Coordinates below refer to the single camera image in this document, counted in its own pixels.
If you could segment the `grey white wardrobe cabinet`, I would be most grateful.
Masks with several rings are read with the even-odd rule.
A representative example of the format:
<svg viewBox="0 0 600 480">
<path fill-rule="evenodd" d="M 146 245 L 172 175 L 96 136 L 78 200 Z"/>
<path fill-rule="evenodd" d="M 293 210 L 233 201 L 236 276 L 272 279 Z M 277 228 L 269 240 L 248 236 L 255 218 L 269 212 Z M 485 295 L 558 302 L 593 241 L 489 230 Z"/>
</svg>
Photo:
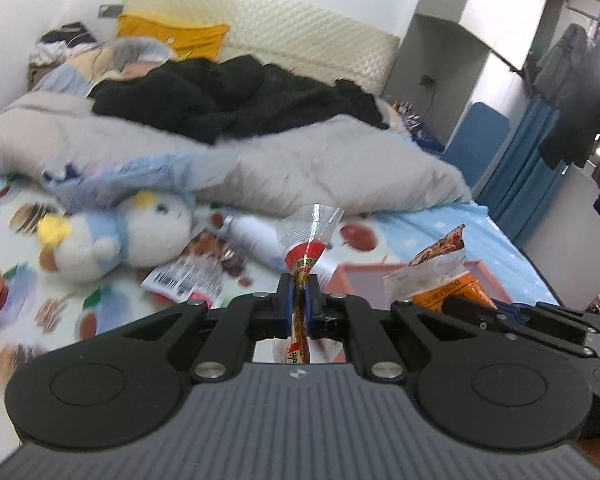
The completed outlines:
<svg viewBox="0 0 600 480">
<path fill-rule="evenodd" d="M 419 0 L 384 89 L 448 144 L 472 104 L 508 115 L 546 0 Z"/>
</svg>

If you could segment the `red and clear snack packet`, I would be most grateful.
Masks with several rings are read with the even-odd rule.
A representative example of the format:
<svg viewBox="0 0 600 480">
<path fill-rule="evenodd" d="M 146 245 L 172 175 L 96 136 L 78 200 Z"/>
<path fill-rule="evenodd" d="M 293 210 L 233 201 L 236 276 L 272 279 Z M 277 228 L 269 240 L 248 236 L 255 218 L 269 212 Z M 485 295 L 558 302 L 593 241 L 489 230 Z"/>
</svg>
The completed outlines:
<svg viewBox="0 0 600 480">
<path fill-rule="evenodd" d="M 277 238 L 283 249 L 283 260 L 294 279 L 286 364 L 310 362 L 306 283 L 342 216 L 343 210 L 339 207 L 312 204 L 302 206 L 278 225 Z"/>
</svg>

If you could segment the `fruit print bed sheet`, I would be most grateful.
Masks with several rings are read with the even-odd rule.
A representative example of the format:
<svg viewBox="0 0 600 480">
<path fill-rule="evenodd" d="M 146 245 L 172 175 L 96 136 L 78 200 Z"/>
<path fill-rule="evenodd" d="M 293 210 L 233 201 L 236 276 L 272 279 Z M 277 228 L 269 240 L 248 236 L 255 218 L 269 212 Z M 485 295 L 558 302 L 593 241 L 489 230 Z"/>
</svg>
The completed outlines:
<svg viewBox="0 0 600 480">
<path fill-rule="evenodd" d="M 142 289 L 143 270 L 120 266 L 90 284 L 72 284 L 38 262 L 35 226 L 46 212 L 63 211 L 36 184 L 0 176 L 0 463 L 20 441 L 9 420 L 4 391 L 12 374 L 42 354 L 113 330 L 170 307 Z"/>
</svg>

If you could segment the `orange snack packet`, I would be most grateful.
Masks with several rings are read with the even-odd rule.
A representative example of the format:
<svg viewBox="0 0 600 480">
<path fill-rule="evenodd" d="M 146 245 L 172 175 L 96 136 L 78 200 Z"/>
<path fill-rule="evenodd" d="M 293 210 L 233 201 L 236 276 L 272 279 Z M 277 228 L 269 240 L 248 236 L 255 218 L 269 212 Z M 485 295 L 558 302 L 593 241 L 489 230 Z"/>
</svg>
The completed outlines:
<svg viewBox="0 0 600 480">
<path fill-rule="evenodd" d="M 495 308 L 478 278 L 465 268 L 464 229 L 464 224 L 460 224 L 419 252 L 406 266 L 387 274 L 384 284 L 389 300 L 411 301 L 440 312 L 445 299 L 459 296 Z"/>
</svg>

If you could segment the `blue curtain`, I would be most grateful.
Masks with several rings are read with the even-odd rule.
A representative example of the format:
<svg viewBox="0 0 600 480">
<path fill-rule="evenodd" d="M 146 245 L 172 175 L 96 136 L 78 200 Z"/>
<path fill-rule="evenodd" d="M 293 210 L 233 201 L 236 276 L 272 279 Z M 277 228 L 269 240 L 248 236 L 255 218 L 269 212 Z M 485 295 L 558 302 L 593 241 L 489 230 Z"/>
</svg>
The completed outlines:
<svg viewBox="0 0 600 480">
<path fill-rule="evenodd" d="M 508 148 L 476 201 L 516 246 L 527 243 L 546 214 L 567 166 L 552 169 L 539 145 L 554 128 L 558 110 L 532 96 Z"/>
</svg>

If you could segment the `cream quilted headboard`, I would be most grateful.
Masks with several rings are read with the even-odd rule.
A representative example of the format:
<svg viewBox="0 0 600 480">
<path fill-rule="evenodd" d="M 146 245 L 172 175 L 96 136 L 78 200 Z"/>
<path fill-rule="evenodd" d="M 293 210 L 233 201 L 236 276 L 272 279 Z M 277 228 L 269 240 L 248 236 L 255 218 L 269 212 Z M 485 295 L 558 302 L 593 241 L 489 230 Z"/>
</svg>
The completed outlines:
<svg viewBox="0 0 600 480">
<path fill-rule="evenodd" d="M 123 9 L 227 24 L 221 61 L 250 54 L 328 84 L 349 79 L 376 96 L 400 44 L 388 32 L 294 0 L 124 0 Z"/>
</svg>

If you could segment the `yellow pillow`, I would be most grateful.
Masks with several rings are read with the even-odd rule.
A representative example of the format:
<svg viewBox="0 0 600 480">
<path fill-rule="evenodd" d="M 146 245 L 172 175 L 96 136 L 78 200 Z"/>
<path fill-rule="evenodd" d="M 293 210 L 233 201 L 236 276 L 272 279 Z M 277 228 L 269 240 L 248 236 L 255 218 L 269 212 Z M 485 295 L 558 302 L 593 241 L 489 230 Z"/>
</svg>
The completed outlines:
<svg viewBox="0 0 600 480">
<path fill-rule="evenodd" d="M 159 40 L 169 46 L 179 60 L 216 61 L 229 32 L 230 25 L 226 23 L 206 24 L 160 13 L 125 12 L 118 17 L 119 37 Z"/>
</svg>

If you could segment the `hanging dark clothes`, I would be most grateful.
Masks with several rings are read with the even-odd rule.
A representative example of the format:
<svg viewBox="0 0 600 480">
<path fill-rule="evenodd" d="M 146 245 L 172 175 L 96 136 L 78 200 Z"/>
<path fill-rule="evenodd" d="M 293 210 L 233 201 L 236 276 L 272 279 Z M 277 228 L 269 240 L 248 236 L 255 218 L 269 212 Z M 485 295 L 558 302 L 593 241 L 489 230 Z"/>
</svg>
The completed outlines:
<svg viewBox="0 0 600 480">
<path fill-rule="evenodd" d="M 552 169 L 583 167 L 600 136 L 600 39 L 591 46 L 585 29 L 570 24 L 541 58 L 533 85 L 559 112 L 539 145 L 542 159 Z"/>
</svg>

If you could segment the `black clothing pile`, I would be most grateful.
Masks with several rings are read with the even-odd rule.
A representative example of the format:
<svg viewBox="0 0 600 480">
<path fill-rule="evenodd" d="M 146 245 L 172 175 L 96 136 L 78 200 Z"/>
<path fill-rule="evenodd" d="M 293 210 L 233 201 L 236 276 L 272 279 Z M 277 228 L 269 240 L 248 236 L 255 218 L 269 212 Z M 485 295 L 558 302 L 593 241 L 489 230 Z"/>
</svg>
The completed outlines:
<svg viewBox="0 0 600 480">
<path fill-rule="evenodd" d="M 213 145 L 326 122 L 347 115 L 385 128 L 376 99 L 353 81 L 333 84 L 262 64 L 251 55 L 222 63 L 166 62 L 146 75 L 104 80 L 92 111 Z"/>
</svg>

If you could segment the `light blue plastic bag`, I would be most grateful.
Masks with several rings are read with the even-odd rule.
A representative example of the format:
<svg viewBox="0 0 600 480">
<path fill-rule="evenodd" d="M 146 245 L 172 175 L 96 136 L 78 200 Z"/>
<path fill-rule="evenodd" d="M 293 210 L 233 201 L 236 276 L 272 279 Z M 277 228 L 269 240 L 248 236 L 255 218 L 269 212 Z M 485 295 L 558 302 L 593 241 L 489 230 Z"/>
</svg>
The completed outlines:
<svg viewBox="0 0 600 480">
<path fill-rule="evenodd" d="M 111 209 L 140 191 L 171 193 L 193 206 L 194 193 L 224 182 L 236 162 L 234 151 L 221 150 L 144 156 L 90 171 L 68 164 L 60 176 L 44 172 L 42 185 L 71 212 Z"/>
</svg>

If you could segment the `folded clothes stack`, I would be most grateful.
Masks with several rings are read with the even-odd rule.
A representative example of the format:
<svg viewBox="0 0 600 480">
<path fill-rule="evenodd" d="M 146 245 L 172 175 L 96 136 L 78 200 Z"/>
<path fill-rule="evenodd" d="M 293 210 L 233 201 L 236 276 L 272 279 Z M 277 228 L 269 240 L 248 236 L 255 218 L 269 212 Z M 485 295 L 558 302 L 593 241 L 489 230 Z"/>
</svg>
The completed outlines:
<svg viewBox="0 0 600 480">
<path fill-rule="evenodd" d="M 69 56 L 98 45 L 96 37 L 82 22 L 72 22 L 43 34 L 29 54 L 33 66 L 62 63 Z"/>
</svg>

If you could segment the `white barcode snack packet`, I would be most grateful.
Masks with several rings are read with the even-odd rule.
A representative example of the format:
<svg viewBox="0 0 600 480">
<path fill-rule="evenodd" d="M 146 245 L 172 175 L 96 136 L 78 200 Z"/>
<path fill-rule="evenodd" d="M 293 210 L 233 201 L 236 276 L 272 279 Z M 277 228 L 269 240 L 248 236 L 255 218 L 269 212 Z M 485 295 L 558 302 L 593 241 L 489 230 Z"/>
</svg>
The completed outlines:
<svg viewBox="0 0 600 480">
<path fill-rule="evenodd" d="M 157 266 L 140 287 L 174 304 L 201 300 L 209 309 L 218 308 L 223 301 L 223 269 L 218 260 L 207 255 L 181 256 Z"/>
</svg>

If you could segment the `blue bedside tray with bottles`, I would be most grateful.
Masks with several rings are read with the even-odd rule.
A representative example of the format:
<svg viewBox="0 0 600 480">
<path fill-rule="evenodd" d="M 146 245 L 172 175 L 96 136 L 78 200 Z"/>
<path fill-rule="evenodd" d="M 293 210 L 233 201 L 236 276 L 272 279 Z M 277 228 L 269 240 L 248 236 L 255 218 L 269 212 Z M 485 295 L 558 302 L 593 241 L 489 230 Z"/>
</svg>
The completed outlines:
<svg viewBox="0 0 600 480">
<path fill-rule="evenodd" d="M 414 112 L 411 103 L 396 101 L 391 104 L 391 107 L 400 117 L 401 124 L 404 125 L 412 140 L 422 150 L 434 155 L 444 153 L 445 145 L 429 131 L 424 120 Z"/>
</svg>

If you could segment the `white spray bottle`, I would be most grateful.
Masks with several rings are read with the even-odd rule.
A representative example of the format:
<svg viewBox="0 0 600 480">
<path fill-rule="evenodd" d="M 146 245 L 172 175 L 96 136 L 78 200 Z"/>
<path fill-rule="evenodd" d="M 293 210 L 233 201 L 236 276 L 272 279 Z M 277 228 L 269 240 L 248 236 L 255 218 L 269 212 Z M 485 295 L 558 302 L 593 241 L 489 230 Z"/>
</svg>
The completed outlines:
<svg viewBox="0 0 600 480">
<path fill-rule="evenodd" d="M 249 257 L 279 273 L 288 270 L 284 258 L 289 249 L 305 242 L 311 235 L 328 246 L 343 210 L 313 204 L 300 208 L 282 220 L 264 220 L 253 214 L 216 212 L 220 232 L 237 244 Z"/>
</svg>

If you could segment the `orange cardboard box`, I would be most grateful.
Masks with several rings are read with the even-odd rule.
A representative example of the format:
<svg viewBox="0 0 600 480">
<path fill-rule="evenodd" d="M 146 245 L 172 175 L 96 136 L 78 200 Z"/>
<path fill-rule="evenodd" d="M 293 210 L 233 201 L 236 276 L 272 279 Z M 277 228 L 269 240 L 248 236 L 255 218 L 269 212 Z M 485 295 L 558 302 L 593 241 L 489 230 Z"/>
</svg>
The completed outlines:
<svg viewBox="0 0 600 480">
<path fill-rule="evenodd" d="M 384 277 L 400 268 L 402 263 L 354 264 L 343 263 L 322 288 L 325 294 L 347 294 L 363 297 L 373 309 L 387 310 L 389 296 L 385 290 Z M 466 261 L 465 268 L 478 278 L 492 299 L 510 304 L 508 292 L 481 261 Z"/>
</svg>

